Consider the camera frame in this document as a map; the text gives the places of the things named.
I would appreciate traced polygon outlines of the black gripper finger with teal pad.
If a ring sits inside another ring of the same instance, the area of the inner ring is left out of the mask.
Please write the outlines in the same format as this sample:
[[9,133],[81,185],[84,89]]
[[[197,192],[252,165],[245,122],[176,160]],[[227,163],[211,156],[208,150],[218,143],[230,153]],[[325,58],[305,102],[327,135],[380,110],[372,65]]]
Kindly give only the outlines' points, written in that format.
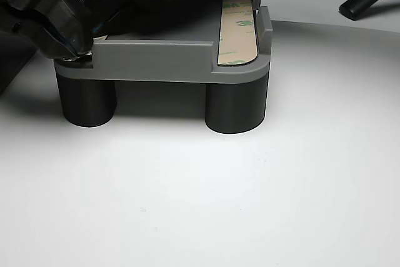
[[82,0],[92,16],[93,36],[123,32],[138,11],[133,0]]
[[14,14],[18,22],[12,32],[29,39],[45,57],[67,60],[77,58],[78,53],[71,43],[41,13],[34,10],[15,10]]
[[35,0],[33,10],[40,25],[76,58],[93,46],[90,13],[81,0]]

